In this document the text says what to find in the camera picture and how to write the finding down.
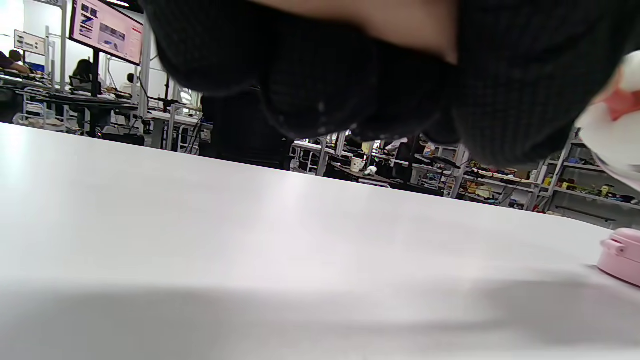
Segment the stand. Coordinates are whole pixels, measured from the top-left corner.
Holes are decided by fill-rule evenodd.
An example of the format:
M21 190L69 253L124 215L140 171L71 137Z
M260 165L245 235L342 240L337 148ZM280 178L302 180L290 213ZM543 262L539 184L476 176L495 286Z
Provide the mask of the stand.
M99 81L99 69L100 67L100 51L93 50L93 66L91 68L91 96L98 97L100 93L100 81ZM89 113L89 137L96 137L97 119L95 112L87 111Z
M93 67L91 68L91 96L98 97L100 93L100 51L93 50Z

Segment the white table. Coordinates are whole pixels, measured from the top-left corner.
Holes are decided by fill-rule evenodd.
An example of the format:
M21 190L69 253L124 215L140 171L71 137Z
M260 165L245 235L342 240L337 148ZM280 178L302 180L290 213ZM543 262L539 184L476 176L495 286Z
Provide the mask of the white table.
M566 218L5 124L0 200L3 359L640 358Z

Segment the white wall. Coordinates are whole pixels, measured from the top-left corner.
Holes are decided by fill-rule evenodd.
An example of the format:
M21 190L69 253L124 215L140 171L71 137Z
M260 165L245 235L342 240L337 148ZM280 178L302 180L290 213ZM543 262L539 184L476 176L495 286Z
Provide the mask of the white wall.
M37 3L32 0L0 0L1 2L12 2L12 1L20 1L24 2L24 30L27 33L31 33L37 36L45 36L45 27L49 26L49 31L52 34L60 35L61 26L62 26L62 11L51 5ZM68 1L68 11L67 11L67 34L64 34L64 37L68 37L68 29L71 20L71 6L72 1ZM131 16L133 19L136 19L140 22L144 22L143 16L138 13L129 12L124 10L127 15ZM58 52L58 58L56 59L56 79L60 79L60 41L56 40L56 51ZM157 54L156 50L156 40L152 37L152 45L151 45L151 57L155 57ZM80 59L89 59L93 58L93 50L85 47L83 45L77 44L73 41L67 40L67 66L66 73L67 79L65 81L68 82L68 76L73 73L76 65ZM44 64L44 57L37 55L27 56L27 61L32 61L35 63ZM134 65L129 63L118 62L120 60L114 59L111 62L111 75L113 76L113 80L115 85L119 87L127 80L127 74L134 72ZM102 78L109 84L113 85L111 78L109 77L108 71L104 66L106 64L106 55L102 54L100 56L100 75ZM155 59L151 62L151 67L155 69L162 69L162 65L158 59ZM164 97L164 84L166 82L166 74L163 71L151 70L149 75L149 89L148 93L151 97L157 97L160 95Z
M22 0L0 0L0 51L5 55L13 49L13 30L23 31L23 26Z

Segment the person sitting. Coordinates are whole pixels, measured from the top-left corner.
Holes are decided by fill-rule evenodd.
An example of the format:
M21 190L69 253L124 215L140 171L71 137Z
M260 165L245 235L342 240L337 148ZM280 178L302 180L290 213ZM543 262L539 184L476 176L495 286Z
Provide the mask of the person sitting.
M31 73L31 70L28 67L18 64L17 61L5 55L2 51L0 51L0 69L15 70L25 75Z
M120 85L120 92L125 92L127 94L132 94L133 91L133 83L136 80L136 76L134 74L127 75L127 82Z
M72 84L74 88L78 90L91 91L91 72L92 72L93 64L87 60L82 59L78 61L76 65L76 69L73 71L72 78L76 78L78 80L77 83ZM98 82L100 83L100 87L105 83L104 80L98 75ZM114 89L112 88L104 88L105 91L111 92ZM77 123L78 127L84 130L84 108L72 109L72 111L76 112L77 115ZM98 127L104 128L105 126L111 123L111 110L109 109L97 109L92 108L89 109L91 116L96 119L95 123Z
M398 140L392 142L391 145L387 146L385 148L385 150L389 154L395 154L395 153L397 153L398 148L400 147L400 144L401 143L406 143L407 141L409 141L407 138L398 139Z

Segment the sign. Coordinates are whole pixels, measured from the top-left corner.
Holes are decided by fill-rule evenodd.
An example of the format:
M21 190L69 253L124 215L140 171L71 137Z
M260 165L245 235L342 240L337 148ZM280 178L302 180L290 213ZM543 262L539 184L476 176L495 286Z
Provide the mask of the sign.
M34 0L34 1L37 3L57 6L58 8L61 8L62 4L65 2L65 0Z
M45 38L13 30L13 47L16 49L44 56L45 44Z

